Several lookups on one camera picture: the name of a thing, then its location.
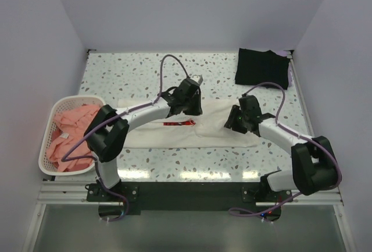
clothing tag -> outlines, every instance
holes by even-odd
[[[68,133],[62,133],[59,137],[63,137],[64,139],[69,137]]]

laundry basket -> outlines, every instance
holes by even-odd
[[[71,96],[66,97],[59,100],[52,108],[51,114],[49,116],[48,124],[45,129],[44,138],[42,140],[41,151],[39,155],[39,167],[43,173],[47,175],[59,175],[59,176],[66,176],[66,175],[79,175],[84,172],[88,172],[94,168],[94,164],[90,165],[86,169],[82,169],[80,171],[75,172],[57,172],[57,168],[50,162],[47,158],[46,151],[51,146],[52,143],[52,133],[57,129],[53,119],[56,113],[68,111],[82,105],[92,105],[96,104],[100,107],[105,105],[105,101],[97,96],[94,95],[78,95],[78,96]]]

pink cloth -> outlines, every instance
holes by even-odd
[[[72,109],[71,111],[64,111],[57,113],[54,117],[58,129],[66,134],[60,134],[60,132],[54,132],[51,146],[46,151],[46,157],[53,162],[57,167],[58,172],[73,172],[80,171],[89,167],[93,160],[89,158],[74,160],[70,162],[62,162],[62,157],[68,152],[81,138],[84,136],[84,132],[92,122],[93,118],[99,111],[98,105],[83,105],[79,108]],[[91,155],[87,143],[83,142],[77,147],[72,153],[71,157]]]

folded black fabric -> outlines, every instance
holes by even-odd
[[[269,81],[287,89],[289,62],[289,58],[279,56],[270,50],[260,52],[240,48],[235,83],[257,85]]]

table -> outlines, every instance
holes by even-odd
[[[117,107],[121,98],[150,99],[159,90],[159,65],[166,53],[90,53],[79,94],[101,96]],[[175,53],[189,74],[202,74],[203,98],[238,98],[250,86],[234,84],[237,53]],[[178,63],[164,63],[164,87],[176,86],[183,79]],[[252,92],[262,112],[276,113],[281,93],[257,88]],[[309,134],[296,84],[286,91],[280,120]],[[126,181],[259,181],[259,177],[278,169],[291,169],[290,156],[272,142],[259,139],[249,148],[124,149],[118,158],[118,173]],[[56,181],[94,181],[95,172],[57,176]]]

